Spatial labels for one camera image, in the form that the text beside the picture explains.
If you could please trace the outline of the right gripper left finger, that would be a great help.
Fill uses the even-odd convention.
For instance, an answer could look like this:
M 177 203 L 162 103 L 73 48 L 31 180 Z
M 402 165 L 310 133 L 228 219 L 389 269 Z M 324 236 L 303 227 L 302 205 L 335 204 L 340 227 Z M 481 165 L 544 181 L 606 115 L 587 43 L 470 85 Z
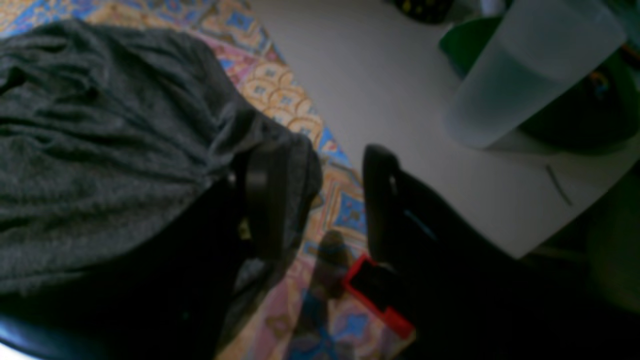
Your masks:
M 253 148 L 159 235 L 86 278 L 1 301 L 3 360 L 209 360 L 240 266 L 285 237 L 290 151 Z

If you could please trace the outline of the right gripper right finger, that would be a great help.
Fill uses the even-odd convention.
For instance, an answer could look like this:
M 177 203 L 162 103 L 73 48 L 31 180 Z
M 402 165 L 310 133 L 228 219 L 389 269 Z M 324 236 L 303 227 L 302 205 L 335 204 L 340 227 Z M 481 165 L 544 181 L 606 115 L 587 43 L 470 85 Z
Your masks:
M 416 360 L 639 358 L 638 315 L 508 255 L 384 146 L 362 165 L 369 255 L 407 285 Z

